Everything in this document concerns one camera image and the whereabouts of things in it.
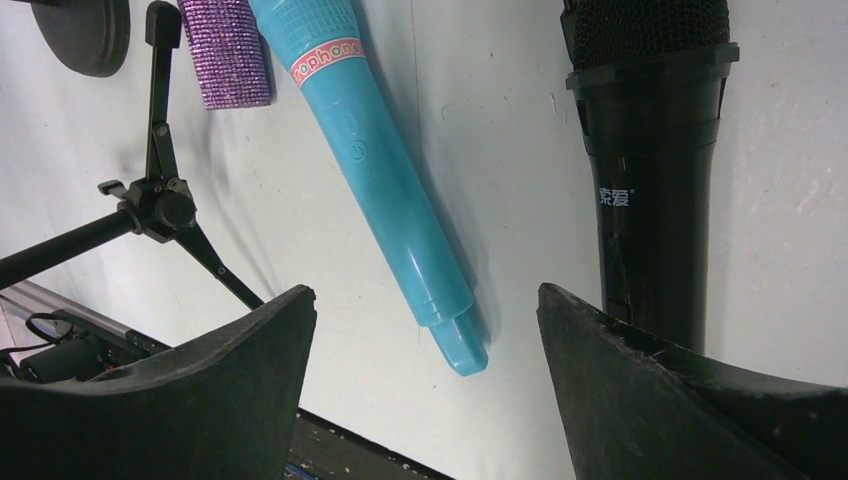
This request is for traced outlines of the black microphone orange end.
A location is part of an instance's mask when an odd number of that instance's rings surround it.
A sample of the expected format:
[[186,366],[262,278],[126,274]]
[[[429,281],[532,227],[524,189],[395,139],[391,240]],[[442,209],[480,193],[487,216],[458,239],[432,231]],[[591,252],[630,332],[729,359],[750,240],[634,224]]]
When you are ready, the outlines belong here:
[[705,347],[710,175],[740,57],[724,1],[567,1],[560,16],[592,169],[604,311]]

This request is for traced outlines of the blue toy microphone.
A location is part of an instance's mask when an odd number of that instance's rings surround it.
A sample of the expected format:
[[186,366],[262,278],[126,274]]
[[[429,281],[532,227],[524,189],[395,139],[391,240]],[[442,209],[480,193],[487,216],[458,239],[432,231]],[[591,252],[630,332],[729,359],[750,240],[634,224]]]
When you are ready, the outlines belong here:
[[253,1],[410,308],[450,367],[485,370],[475,300],[377,85],[348,1]]

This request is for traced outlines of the black tripod mic stand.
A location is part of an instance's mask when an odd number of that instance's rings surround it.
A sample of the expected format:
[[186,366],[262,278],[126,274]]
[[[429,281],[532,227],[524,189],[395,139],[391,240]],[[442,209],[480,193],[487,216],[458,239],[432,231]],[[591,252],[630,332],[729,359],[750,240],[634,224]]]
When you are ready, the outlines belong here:
[[177,242],[250,309],[262,300],[225,266],[196,221],[196,205],[179,176],[168,123],[172,54],[180,46],[182,15],[168,1],[146,9],[145,41],[152,48],[145,173],[124,185],[118,180],[98,190],[118,200],[116,212],[1,261],[1,286],[7,288],[40,274],[124,234],[146,235],[160,243]]

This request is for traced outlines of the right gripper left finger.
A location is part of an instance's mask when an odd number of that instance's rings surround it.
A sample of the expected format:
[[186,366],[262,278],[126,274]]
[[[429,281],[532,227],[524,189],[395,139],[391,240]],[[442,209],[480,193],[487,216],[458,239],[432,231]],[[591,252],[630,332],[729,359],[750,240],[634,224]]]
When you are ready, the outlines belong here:
[[295,286],[86,381],[1,383],[5,479],[280,479],[317,314]]

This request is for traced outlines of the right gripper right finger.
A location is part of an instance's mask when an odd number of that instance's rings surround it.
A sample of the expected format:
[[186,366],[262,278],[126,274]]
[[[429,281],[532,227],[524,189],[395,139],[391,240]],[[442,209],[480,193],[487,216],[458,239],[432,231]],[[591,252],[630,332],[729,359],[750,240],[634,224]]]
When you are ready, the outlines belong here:
[[552,283],[537,320],[580,479],[843,479],[847,391],[732,366]]

